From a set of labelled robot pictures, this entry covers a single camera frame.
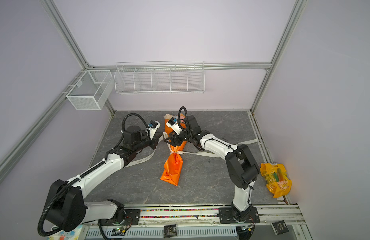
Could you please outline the cream fake rose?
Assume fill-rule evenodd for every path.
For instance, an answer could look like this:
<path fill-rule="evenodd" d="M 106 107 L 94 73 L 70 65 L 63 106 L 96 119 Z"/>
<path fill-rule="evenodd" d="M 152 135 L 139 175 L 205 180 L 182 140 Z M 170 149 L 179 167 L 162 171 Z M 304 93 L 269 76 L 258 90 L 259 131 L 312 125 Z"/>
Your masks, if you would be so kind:
<path fill-rule="evenodd" d="M 170 120 L 171 118 L 175 118 L 175 116 L 170 115 L 170 114 L 166 114 L 166 115 L 164 115 L 164 116 L 163 116 L 163 118 L 164 118 L 165 120 Z"/>

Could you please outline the orange wrapping paper sheet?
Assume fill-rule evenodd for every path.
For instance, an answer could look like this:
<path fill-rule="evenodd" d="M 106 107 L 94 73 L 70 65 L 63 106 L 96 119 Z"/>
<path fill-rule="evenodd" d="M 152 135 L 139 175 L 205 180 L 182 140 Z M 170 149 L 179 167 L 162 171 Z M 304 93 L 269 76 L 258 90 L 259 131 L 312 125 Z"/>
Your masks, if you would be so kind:
<path fill-rule="evenodd" d="M 167 121 L 168 120 L 165 120 L 164 126 L 165 133 L 163 134 L 164 139 L 168 138 L 169 134 L 174 133 L 174 131 L 171 128 L 168 128 L 166 126 Z M 186 142 L 183 142 L 180 146 L 177 147 L 168 145 L 170 150 L 170 156 L 168 157 L 167 161 L 164 164 L 164 171 L 160 178 L 162 181 L 170 183 L 174 186 L 178 186 L 183 160 L 180 154 L 178 154 L 177 152 L 183 151 L 186 144 L 187 144 Z"/>

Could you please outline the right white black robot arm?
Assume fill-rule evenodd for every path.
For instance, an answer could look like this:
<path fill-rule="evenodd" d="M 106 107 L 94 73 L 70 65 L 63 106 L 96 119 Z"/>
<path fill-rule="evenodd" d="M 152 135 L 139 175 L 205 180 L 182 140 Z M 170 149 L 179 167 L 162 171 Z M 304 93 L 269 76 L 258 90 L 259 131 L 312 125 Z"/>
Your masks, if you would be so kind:
<path fill-rule="evenodd" d="M 209 131 L 202 130 L 194 116 L 184 118 L 183 123 L 186 127 L 181 125 L 179 118 L 169 119 L 165 125 L 171 128 L 172 132 L 164 141 L 174 147 L 189 142 L 201 153 L 209 151 L 225 160 L 229 177 L 235 185 L 233 219 L 242 222 L 254 209 L 251 196 L 254 183 L 260 174 L 260 167 L 250 148 L 246 144 L 230 144 Z"/>

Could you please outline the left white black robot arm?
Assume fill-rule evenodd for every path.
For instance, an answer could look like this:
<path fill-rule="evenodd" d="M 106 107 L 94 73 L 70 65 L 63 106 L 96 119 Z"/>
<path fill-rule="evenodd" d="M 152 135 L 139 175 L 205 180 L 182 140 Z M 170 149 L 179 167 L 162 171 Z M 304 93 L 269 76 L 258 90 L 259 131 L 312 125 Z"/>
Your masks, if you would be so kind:
<path fill-rule="evenodd" d="M 101 220 L 122 224 L 126 218 L 124 204 L 112 199 L 103 202 L 84 199 L 109 176 L 127 167 L 144 148 L 156 149 L 162 136 L 159 127 L 157 121 L 150 122 L 145 131 L 138 126 L 128 127 L 116 147 L 99 163 L 67 181 L 55 181 L 38 222 L 38 234 L 47 237 L 59 231 L 70 232 L 81 224 Z"/>

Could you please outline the black square card middle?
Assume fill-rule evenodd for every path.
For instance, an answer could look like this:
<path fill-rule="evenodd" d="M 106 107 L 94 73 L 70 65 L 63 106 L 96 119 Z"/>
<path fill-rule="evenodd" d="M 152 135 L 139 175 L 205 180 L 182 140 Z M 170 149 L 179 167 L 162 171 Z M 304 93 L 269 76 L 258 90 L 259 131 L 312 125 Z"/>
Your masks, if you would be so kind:
<path fill-rule="evenodd" d="M 166 225 L 163 227 L 163 238 L 173 238 L 177 237 L 177 225 Z"/>

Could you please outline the black square card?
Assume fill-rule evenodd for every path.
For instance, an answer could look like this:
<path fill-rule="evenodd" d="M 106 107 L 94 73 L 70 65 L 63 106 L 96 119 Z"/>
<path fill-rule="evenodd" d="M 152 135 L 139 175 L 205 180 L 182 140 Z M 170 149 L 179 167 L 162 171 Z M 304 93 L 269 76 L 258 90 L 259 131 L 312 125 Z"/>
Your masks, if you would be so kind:
<path fill-rule="evenodd" d="M 288 233 L 290 231 L 284 220 L 271 223 L 271 227 L 276 236 Z"/>
<path fill-rule="evenodd" d="M 163 238 L 173 238 L 177 237 L 177 225 L 166 225 L 163 227 Z"/>

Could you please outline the yellow snack bag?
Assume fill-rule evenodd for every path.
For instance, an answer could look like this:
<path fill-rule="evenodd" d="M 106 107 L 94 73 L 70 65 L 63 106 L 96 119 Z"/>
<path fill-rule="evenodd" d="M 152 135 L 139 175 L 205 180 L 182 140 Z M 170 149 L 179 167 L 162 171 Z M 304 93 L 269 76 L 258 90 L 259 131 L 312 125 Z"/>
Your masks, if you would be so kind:
<path fill-rule="evenodd" d="M 292 181 L 289 179 L 283 164 L 262 163 L 260 173 L 265 178 L 267 182 L 266 187 L 274 195 L 274 198 L 289 194 L 292 188 Z"/>

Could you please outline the tissue pack with elephant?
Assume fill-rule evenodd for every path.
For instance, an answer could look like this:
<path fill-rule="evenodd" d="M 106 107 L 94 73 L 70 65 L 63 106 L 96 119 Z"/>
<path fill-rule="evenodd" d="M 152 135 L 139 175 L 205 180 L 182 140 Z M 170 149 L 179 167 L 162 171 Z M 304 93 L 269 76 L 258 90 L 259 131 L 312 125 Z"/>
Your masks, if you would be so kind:
<path fill-rule="evenodd" d="M 89 227 L 87 225 L 79 225 L 77 228 L 70 232 L 59 231 L 51 236 L 48 236 L 47 240 L 84 240 Z"/>

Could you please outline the black square card right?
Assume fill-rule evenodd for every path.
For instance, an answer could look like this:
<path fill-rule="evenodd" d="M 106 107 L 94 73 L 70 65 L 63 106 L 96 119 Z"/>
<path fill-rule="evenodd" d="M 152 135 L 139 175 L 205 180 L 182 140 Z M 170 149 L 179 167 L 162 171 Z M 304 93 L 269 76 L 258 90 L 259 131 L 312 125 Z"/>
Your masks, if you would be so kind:
<path fill-rule="evenodd" d="M 290 231 L 284 220 L 271 223 L 271 227 L 276 236 L 288 233 Z"/>

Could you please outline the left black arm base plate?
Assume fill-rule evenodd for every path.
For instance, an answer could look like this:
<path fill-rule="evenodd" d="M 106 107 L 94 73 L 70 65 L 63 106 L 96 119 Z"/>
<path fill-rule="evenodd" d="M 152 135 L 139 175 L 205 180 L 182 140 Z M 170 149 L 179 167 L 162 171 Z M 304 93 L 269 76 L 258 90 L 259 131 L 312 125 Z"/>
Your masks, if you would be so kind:
<path fill-rule="evenodd" d="M 121 214 L 122 218 L 102 219 L 100 223 L 103 226 L 136 226 L 140 219 L 140 213 L 141 209 L 125 209 Z"/>

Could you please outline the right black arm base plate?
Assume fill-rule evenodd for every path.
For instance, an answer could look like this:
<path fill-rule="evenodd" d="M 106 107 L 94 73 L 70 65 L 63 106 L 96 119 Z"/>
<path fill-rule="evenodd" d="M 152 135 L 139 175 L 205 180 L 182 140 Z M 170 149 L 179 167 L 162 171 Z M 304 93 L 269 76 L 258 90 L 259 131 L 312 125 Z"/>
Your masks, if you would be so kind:
<path fill-rule="evenodd" d="M 221 224 L 257 224 L 260 222 L 258 210 L 254 206 L 250 206 L 243 212 L 240 212 L 234 206 L 219 208 L 217 217 L 220 219 Z"/>

